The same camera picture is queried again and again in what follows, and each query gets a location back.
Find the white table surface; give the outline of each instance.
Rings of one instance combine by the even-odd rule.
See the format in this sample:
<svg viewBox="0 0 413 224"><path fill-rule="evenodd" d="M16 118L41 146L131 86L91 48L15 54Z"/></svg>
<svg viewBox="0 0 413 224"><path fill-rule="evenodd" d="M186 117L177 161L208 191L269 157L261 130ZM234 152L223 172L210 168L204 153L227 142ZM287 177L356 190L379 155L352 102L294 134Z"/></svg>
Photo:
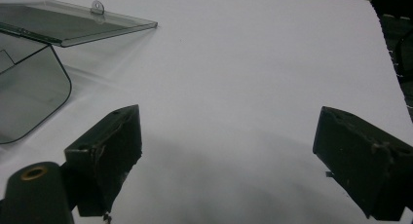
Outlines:
<svg viewBox="0 0 413 224"><path fill-rule="evenodd" d="M90 6L93 0L58 0ZM113 223L376 223L313 154L323 105L413 144L380 23L363 0L100 0L154 30L56 48L73 82L57 114L0 146L16 170L64 162L107 113L139 104L143 157ZM77 223L101 223L79 218ZM400 223L410 223L405 210Z"/></svg>

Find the white tablecloth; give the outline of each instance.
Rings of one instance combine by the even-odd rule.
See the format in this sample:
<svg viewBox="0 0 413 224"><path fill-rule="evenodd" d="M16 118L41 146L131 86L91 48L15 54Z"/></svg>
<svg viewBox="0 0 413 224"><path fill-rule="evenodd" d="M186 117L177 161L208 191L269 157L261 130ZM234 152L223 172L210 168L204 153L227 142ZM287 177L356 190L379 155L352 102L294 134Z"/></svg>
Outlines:
<svg viewBox="0 0 413 224"><path fill-rule="evenodd" d="M93 0L58 0L90 6ZM100 0L153 30L56 48L64 107L0 146L0 194L110 111L139 104L143 157L113 223L375 223L312 153L323 105L413 144L378 18L362 0ZM100 223L79 218L77 223ZM406 210L401 223L410 223Z"/></svg>

